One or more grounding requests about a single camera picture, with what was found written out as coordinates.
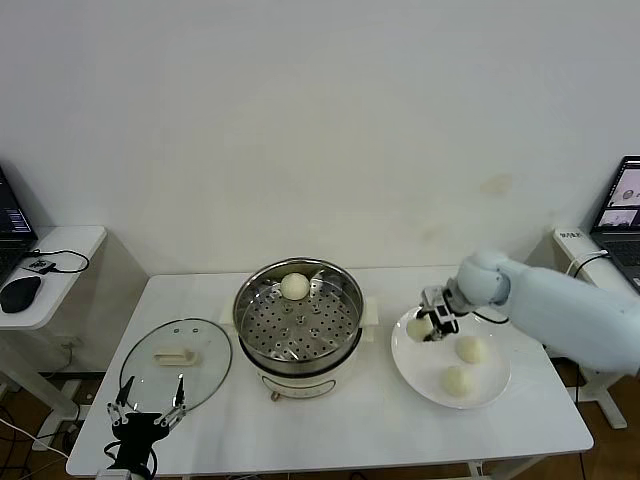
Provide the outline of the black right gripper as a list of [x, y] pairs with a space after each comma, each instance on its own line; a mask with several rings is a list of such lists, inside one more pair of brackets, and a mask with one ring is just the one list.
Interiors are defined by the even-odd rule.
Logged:
[[[425, 323], [426, 310], [423, 307], [419, 307], [413, 320], [416, 322]], [[437, 342], [443, 340], [446, 335], [458, 334], [459, 324], [456, 316], [452, 314], [445, 305], [437, 305], [432, 313], [432, 325], [433, 328], [423, 338], [424, 342]]]

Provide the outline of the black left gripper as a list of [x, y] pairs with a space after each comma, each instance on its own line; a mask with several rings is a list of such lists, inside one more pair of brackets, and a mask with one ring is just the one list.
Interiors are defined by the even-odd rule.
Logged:
[[178, 385], [171, 405], [160, 413], [127, 413], [128, 397], [135, 380], [132, 375], [119, 389], [113, 402], [107, 403], [112, 433], [119, 449], [111, 469], [146, 470], [155, 442], [166, 438], [186, 415], [184, 375], [178, 375]]

